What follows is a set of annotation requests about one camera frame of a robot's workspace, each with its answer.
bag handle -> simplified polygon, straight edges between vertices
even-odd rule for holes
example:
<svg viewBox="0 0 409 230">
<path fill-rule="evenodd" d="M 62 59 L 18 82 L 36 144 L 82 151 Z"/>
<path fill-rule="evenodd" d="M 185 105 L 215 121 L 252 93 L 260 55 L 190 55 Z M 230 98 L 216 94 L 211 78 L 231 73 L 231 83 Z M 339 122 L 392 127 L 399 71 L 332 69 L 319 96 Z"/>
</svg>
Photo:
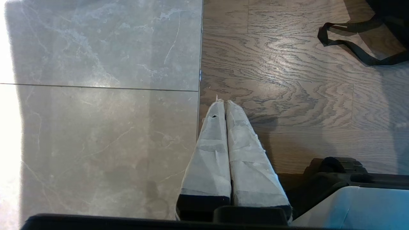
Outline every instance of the bag handle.
<svg viewBox="0 0 409 230">
<path fill-rule="evenodd" d="M 377 58 L 372 57 L 368 53 L 366 53 L 361 47 L 356 45 L 353 42 L 346 41 L 346 40 L 331 40 L 328 38 L 328 30 L 334 25 L 339 25 L 343 27 L 334 27 L 339 30 L 352 32 L 352 33 L 359 33 L 368 31 L 370 29 L 374 29 L 382 25 L 383 20 L 382 18 L 378 17 L 377 15 L 373 16 L 368 21 L 359 22 L 359 23 L 325 23 L 323 27 L 321 27 L 318 31 L 318 39 L 324 46 L 329 45 L 345 45 L 348 47 L 363 63 L 367 65 L 395 65 L 404 61 L 409 60 L 409 51 L 405 50 L 401 53 L 392 55 L 387 57 L 383 60 L 379 60 Z"/>
</svg>

black bag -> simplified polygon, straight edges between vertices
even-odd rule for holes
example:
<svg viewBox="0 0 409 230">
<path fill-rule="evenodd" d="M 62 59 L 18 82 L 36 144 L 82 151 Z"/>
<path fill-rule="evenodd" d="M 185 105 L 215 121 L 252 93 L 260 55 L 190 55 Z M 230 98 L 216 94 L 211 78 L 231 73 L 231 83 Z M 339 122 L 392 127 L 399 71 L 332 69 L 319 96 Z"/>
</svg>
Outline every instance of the black bag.
<svg viewBox="0 0 409 230">
<path fill-rule="evenodd" d="M 409 0 L 366 0 L 366 2 L 375 12 L 370 20 L 360 23 L 325 23 L 318 31 L 318 39 L 324 46 L 340 44 L 347 46 L 367 65 L 395 65 L 409 60 L 409 51 L 407 51 L 409 50 Z M 350 41 L 328 39 L 327 30 L 334 25 L 343 26 L 341 29 L 347 32 L 359 33 L 377 28 L 382 23 L 402 43 L 406 51 L 378 60 Z"/>
</svg>

masking tape wrap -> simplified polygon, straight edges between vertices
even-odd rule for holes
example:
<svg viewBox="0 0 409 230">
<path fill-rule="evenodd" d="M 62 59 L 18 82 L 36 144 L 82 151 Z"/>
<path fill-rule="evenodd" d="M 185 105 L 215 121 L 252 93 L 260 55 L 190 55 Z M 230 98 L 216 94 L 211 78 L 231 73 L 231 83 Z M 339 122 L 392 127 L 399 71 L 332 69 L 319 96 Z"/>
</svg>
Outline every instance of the masking tape wrap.
<svg viewBox="0 0 409 230">
<path fill-rule="evenodd" d="M 207 111 L 180 194 L 230 198 L 231 180 L 223 100 L 216 100 Z"/>
<path fill-rule="evenodd" d="M 226 118 L 233 204 L 290 207 L 278 176 L 243 109 L 227 101 Z"/>
</svg>

hardwood plank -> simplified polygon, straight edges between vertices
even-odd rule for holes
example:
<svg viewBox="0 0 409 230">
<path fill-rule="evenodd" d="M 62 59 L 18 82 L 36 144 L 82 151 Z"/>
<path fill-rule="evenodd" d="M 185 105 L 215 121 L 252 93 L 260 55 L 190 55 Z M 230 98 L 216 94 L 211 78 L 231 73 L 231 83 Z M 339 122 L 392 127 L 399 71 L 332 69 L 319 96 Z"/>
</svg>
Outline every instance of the hardwood plank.
<svg viewBox="0 0 409 230">
<path fill-rule="evenodd" d="M 248 0 L 205 0 L 203 31 L 247 33 Z"/>
<path fill-rule="evenodd" d="M 353 128 L 409 131 L 409 86 L 354 86 Z"/>
<path fill-rule="evenodd" d="M 366 66 L 315 36 L 204 33 L 202 71 L 228 79 L 409 84 L 408 62 Z"/>
<path fill-rule="evenodd" d="M 217 96 L 242 106 L 255 126 L 351 125 L 352 84 L 204 78 L 201 89 L 200 118 Z"/>
<path fill-rule="evenodd" d="M 248 32 L 315 36 L 326 22 L 369 20 L 365 0 L 250 0 Z"/>
<path fill-rule="evenodd" d="M 409 132 L 255 128 L 278 174 L 301 174 L 314 158 L 352 157 L 370 173 L 409 174 Z"/>
</svg>

marble tile floor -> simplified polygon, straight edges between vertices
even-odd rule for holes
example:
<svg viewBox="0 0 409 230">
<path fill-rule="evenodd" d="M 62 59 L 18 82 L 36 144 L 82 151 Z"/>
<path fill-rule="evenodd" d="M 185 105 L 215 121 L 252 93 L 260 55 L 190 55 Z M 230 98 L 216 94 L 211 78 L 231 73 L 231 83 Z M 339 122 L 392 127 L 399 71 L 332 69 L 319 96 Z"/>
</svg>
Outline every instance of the marble tile floor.
<svg viewBox="0 0 409 230">
<path fill-rule="evenodd" d="M 174 219 L 194 149 L 202 0 L 2 0 L 1 229 Z"/>
</svg>

